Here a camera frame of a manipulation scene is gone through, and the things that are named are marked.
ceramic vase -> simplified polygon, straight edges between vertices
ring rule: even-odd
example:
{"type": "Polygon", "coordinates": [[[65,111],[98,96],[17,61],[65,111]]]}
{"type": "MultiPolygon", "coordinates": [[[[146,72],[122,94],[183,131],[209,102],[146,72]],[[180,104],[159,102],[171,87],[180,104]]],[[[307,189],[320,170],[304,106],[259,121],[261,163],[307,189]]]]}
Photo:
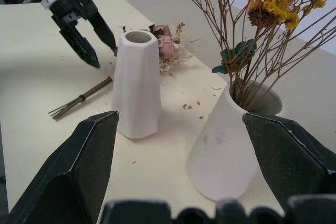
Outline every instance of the ceramic vase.
{"type": "Polygon", "coordinates": [[[158,131],[161,114],[158,40],[147,31],[121,35],[112,92],[118,132],[143,138],[158,131]]]}
{"type": "MultiPolygon", "coordinates": [[[[262,86],[256,97],[267,90],[262,86]]],[[[264,113],[282,116],[284,106],[270,91],[262,100],[264,113]]],[[[242,121],[247,111],[223,90],[188,159],[187,173],[200,193],[212,200],[239,198],[259,169],[253,145],[242,121]]]]}

